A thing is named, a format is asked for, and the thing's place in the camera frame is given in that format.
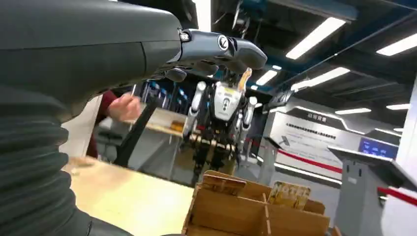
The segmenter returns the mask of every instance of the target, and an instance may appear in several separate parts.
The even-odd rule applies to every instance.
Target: ceiling
[[[124,1],[171,11],[184,28],[196,27],[196,12],[191,0]],[[375,52],[417,33],[415,0],[316,1],[335,6],[342,3],[355,10],[357,16],[297,60],[285,55],[328,16],[281,5],[282,0],[243,2],[242,11],[251,17],[245,38],[256,43],[268,56],[268,65],[253,73],[249,86],[272,65],[278,65],[282,70],[257,92],[274,95],[305,78],[314,78],[343,66],[351,72],[301,90],[295,96],[337,110],[370,108],[372,112],[364,116],[403,126],[406,111],[388,110],[386,105],[409,102],[417,72],[417,48],[391,57]],[[238,36],[232,30],[237,4],[237,0],[211,0],[211,18],[216,22],[212,31]],[[332,7],[335,13],[340,12],[334,5]]]

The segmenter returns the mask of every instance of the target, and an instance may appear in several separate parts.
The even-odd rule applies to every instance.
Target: blue screen
[[[361,138],[358,151],[366,154],[390,157],[395,159],[397,156],[398,147],[367,138]]]

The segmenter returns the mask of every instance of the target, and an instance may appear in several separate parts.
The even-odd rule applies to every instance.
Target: red stripe
[[[410,203],[412,205],[417,206],[417,199],[415,199],[413,197],[410,197],[408,195],[405,195],[401,192],[398,192],[394,189],[378,187],[378,192],[385,193],[387,195],[391,195],[391,196],[396,197],[398,199],[401,199],[401,200],[403,200],[407,203]]]
[[[326,164],[323,164],[323,163],[320,163],[320,162],[317,162],[317,161],[312,161],[312,160],[309,160],[309,159],[305,159],[305,158],[287,153],[287,152],[285,152],[283,150],[280,150],[280,149],[278,150],[278,152],[281,153],[281,154],[284,154],[288,157],[294,158],[295,160],[302,161],[302,162],[305,162],[305,163],[310,164],[310,165],[318,166],[318,167],[321,167],[321,168],[329,170],[329,171],[342,173],[342,169],[340,169],[338,167],[334,167],[334,166],[326,165]]]

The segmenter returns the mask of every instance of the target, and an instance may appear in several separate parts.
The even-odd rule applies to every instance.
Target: wooden crate
[[[207,176],[219,177],[219,184]],[[205,172],[184,222],[188,236],[324,236],[324,205],[309,200],[305,210],[267,203],[271,188],[215,171]]]

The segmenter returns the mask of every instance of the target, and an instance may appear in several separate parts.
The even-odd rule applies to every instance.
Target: person
[[[97,118],[94,126],[98,125],[106,117],[111,117],[118,121],[135,120],[140,115],[140,100],[127,92],[121,97],[117,98],[111,91],[107,91],[101,98],[100,107],[98,109]],[[94,135],[91,134],[89,147],[87,148],[87,155],[91,157],[98,157],[97,143]]]

